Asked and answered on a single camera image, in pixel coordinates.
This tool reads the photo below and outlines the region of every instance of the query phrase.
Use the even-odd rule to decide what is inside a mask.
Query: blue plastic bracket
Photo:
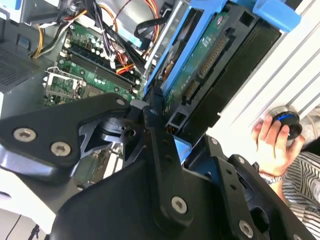
[[[176,150],[178,152],[180,162],[183,163],[185,159],[189,156],[192,151],[191,143],[177,137],[173,136]]]
[[[202,34],[204,33],[208,24],[210,23],[214,13],[220,13],[222,11],[223,7],[225,6],[226,2],[227,2],[227,0],[191,0],[189,7],[188,7],[187,11],[184,13],[183,18],[181,19],[181,21],[177,27],[177,30],[175,31],[168,47],[164,51],[157,66],[155,67],[154,71],[152,72],[147,84],[145,85],[144,94],[147,93],[150,83],[154,79],[157,71],[159,70],[161,63],[165,60],[165,56],[169,52],[170,47],[173,45],[173,42],[176,39],[181,27],[183,26],[190,10],[192,8],[201,9],[201,10],[203,10],[203,14],[202,14],[199,22],[197,23],[196,27],[194,28],[194,31],[193,31],[189,41],[187,42],[186,46],[184,47],[179,59],[177,60],[172,71],[170,72],[167,80],[165,81],[165,83],[162,86],[162,91],[163,91],[164,97],[168,94],[170,88],[172,87],[173,83],[175,82],[176,78],[178,77],[178,74],[181,72],[184,64],[186,63],[186,61],[190,57],[191,53],[195,49],[196,45],[198,44]]]
[[[231,0],[247,7],[260,18],[284,31],[291,32],[301,21],[301,16],[285,4],[286,0]]]

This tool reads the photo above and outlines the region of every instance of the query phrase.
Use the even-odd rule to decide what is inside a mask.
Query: striped shirt
[[[301,152],[287,169],[282,190],[291,211],[320,240],[320,157]]]

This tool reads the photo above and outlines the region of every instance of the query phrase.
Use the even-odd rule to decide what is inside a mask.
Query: hex bolt
[[[293,234],[293,238],[294,240],[302,240],[302,238],[299,237],[297,234]]]
[[[58,157],[65,157],[71,153],[71,147],[63,141],[57,141],[51,145],[51,152]]]
[[[241,164],[245,164],[245,160],[242,157],[238,156],[238,159]]]
[[[123,101],[123,100],[121,100],[121,99],[117,99],[116,100],[116,103],[117,104],[120,104],[121,106],[124,106],[126,103]]]
[[[215,140],[213,137],[211,138],[211,142],[212,142],[214,145],[218,145],[218,141]]]
[[[246,221],[240,220],[239,227],[241,232],[243,232],[243,234],[246,235],[249,239],[252,239],[254,237],[254,231]]]
[[[20,142],[28,143],[35,140],[37,134],[30,128],[21,127],[13,132],[13,137]]]
[[[187,204],[185,200],[183,200],[179,196],[174,196],[171,199],[171,205],[174,210],[176,210],[179,214],[185,214],[187,212]]]

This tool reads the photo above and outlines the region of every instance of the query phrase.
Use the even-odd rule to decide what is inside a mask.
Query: circuit board
[[[82,67],[74,64],[71,61],[64,61],[63,64],[58,64],[58,67],[62,70],[67,70],[67,72],[70,74],[81,76],[88,85],[93,86],[96,89],[103,91],[104,93],[119,94],[129,102],[134,99],[128,90],[123,89],[122,87],[100,77],[99,75],[96,75],[93,72],[83,69]]]
[[[181,98],[189,83],[194,79],[194,76],[198,72],[198,69],[201,68],[200,64],[202,64],[204,56],[207,55],[208,51],[215,43],[228,18],[229,16],[225,12],[217,14],[217,16],[211,21],[211,23],[203,33],[199,43],[193,50],[181,73],[175,80],[169,93],[163,101],[163,108],[165,109],[165,113],[169,112],[170,107],[178,98]]]
[[[75,90],[74,80],[55,76],[46,89],[46,107],[103,93],[119,94],[129,102],[144,97],[143,86],[146,79],[135,69],[117,75],[105,55],[101,35],[80,24],[74,23],[70,27],[56,67],[58,74],[61,71],[74,78],[76,76],[84,83]]]

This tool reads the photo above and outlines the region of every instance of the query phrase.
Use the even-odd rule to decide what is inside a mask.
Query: ventilation grille
[[[39,69],[31,61],[0,48],[0,91],[7,92]]]

